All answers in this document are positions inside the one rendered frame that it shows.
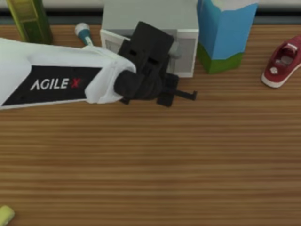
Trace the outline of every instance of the red shoe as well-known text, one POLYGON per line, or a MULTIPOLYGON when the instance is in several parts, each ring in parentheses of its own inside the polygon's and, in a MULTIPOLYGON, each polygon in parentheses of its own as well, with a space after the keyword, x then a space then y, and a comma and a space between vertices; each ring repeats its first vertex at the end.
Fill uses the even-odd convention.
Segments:
POLYGON ((301 67, 301 35, 279 46, 273 53, 261 80, 272 88, 281 87, 301 67))

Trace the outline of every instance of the white shoe sole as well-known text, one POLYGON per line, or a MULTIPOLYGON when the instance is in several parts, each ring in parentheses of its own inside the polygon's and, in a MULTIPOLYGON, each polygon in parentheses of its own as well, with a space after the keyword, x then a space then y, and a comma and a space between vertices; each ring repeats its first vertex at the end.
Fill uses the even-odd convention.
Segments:
POLYGON ((268 80, 268 79, 265 77, 264 73, 263 73, 262 76, 261 76, 261 80, 262 80, 262 82, 263 82, 265 85, 267 85, 267 86, 269 86, 269 87, 272 87, 272 88, 279 88, 279 87, 281 87, 284 83, 286 83, 286 81, 287 81, 287 80, 294 74, 294 72, 297 71, 300 67, 301 67, 301 64, 299 64, 297 67, 295 67, 295 68, 292 70, 292 72, 287 76, 287 78, 284 79, 284 80, 281 81, 281 82, 274 82, 274 81, 268 80))

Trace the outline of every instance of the gray box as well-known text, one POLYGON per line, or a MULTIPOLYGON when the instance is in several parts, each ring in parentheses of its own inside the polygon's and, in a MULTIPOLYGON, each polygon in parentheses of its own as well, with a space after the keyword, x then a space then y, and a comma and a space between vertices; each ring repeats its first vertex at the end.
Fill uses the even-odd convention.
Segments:
POLYGON ((173 35, 180 44, 181 57, 170 61, 168 72, 193 77, 199 34, 196 1, 106 0, 100 31, 103 47, 117 53, 139 21, 173 35))

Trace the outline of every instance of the brown wood grain tabletop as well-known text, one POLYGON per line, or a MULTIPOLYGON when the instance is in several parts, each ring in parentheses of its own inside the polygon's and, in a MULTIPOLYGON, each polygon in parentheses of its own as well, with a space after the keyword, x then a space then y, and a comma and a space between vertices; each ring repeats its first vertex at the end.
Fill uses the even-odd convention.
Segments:
MULTIPOLYGON (((83 47, 74 26, 52 30, 54 44, 83 47)), ((197 62, 179 87, 197 90, 195 102, 0 111, 10 225, 300 226, 301 71, 277 90, 260 81, 274 49, 299 33, 256 25, 239 69, 207 75, 197 62)), ((19 39, 14 26, 0 37, 19 39)))

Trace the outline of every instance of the olive green object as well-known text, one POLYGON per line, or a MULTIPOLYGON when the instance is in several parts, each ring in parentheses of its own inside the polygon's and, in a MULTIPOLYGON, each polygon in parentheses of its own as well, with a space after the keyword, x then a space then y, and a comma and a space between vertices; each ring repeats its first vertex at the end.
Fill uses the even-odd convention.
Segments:
POLYGON ((52 33, 42 0, 6 0, 22 41, 51 44, 52 33))

